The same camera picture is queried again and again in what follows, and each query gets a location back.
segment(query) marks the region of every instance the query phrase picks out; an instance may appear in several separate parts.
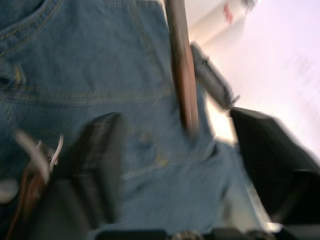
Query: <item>blue denim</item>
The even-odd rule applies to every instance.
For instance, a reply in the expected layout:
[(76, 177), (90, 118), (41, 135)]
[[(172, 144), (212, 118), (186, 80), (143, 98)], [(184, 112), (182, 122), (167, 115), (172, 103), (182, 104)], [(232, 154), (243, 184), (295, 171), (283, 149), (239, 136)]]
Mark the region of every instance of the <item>blue denim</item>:
[[(65, 152), (86, 123), (118, 112), (129, 124), (122, 215), (101, 228), (175, 233), (223, 226), (230, 184), (248, 197), (242, 169), (232, 164), (241, 158), (213, 139), (199, 85), (198, 136), (189, 139), (182, 130), (162, 7), (141, 0), (44, 0), (26, 13), (0, 31), (0, 177), (20, 179), (28, 162), (14, 129), (52, 148), (62, 134)], [(0, 206), (2, 232), (16, 203)]]

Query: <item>white floor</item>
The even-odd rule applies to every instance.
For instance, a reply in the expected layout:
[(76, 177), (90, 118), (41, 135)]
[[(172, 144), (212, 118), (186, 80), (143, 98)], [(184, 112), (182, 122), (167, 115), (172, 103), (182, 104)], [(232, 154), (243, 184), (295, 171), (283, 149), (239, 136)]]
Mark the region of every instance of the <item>white floor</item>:
[[(185, 0), (188, 26), (223, 1)], [(201, 47), (241, 96), (236, 106), (279, 118), (320, 159), (319, 11), (318, 0), (262, 0)], [(236, 141), (225, 112), (210, 99), (208, 113), (216, 135)]]

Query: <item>white wall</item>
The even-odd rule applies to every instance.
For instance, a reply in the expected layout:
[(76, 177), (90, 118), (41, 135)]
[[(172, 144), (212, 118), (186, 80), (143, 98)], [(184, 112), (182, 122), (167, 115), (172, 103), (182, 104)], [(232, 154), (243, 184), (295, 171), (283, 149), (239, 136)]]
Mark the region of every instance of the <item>white wall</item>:
[[(186, 0), (189, 27), (221, 1)], [(201, 47), (241, 95), (238, 107), (278, 117), (320, 158), (319, 12), (319, 0), (262, 0)], [(232, 141), (228, 120), (211, 100), (208, 109), (217, 135)]]

